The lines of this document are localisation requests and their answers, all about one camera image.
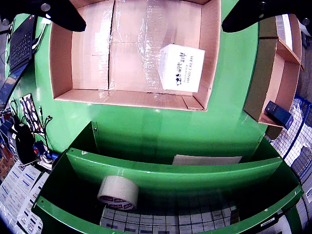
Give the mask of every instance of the blue wire rack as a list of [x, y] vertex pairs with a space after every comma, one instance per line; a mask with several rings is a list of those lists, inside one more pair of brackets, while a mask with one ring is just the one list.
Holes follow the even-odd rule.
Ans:
[[292, 126], [271, 144], [304, 183], [312, 172], [312, 104], [296, 95], [291, 114]]

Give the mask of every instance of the keyboard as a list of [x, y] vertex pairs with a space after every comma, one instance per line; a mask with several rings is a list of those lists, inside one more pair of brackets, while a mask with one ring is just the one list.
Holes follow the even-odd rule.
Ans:
[[12, 71], [24, 60], [30, 58], [32, 54], [32, 42], [31, 42], [32, 31], [26, 33], [19, 43], [10, 48], [10, 70]]

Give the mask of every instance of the cardboard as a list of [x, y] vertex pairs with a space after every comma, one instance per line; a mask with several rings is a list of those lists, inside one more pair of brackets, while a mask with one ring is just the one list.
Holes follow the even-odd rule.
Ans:
[[276, 138], [283, 127], [267, 115], [265, 107], [272, 101], [290, 111], [301, 66], [299, 22], [294, 15], [289, 15], [289, 20], [292, 49], [278, 37], [275, 17], [260, 22], [258, 54], [244, 105], [244, 111], [256, 121], [275, 127], [267, 131], [272, 138]]
[[87, 23], [84, 32], [73, 32], [72, 72], [74, 89], [108, 89], [108, 61], [113, 0], [78, 9]]
[[172, 162], [172, 165], [189, 165], [189, 166], [233, 165], [238, 164], [241, 159], [242, 156], [207, 157], [207, 156], [176, 155]]
[[[83, 33], [72, 33], [52, 23], [50, 77], [54, 99], [206, 110], [219, 51], [220, 0], [71, 2], [79, 8], [87, 28]], [[107, 47], [109, 34], [111, 41]], [[102, 43], [101, 48], [108, 48], [108, 53], [102, 50], [101, 54], [97, 43]], [[158, 76], [160, 49], [170, 43], [205, 50], [198, 93], [162, 88]]]

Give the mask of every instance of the white box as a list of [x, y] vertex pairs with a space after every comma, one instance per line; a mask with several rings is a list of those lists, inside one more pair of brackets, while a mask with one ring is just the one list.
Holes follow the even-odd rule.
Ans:
[[170, 44], [160, 50], [159, 77], [163, 89], [197, 93], [205, 51]]

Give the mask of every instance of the tape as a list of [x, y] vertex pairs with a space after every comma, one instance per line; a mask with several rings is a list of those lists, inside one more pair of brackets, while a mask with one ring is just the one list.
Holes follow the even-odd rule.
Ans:
[[132, 210], [137, 207], [138, 186], [129, 179], [110, 175], [104, 178], [97, 198], [113, 209]]

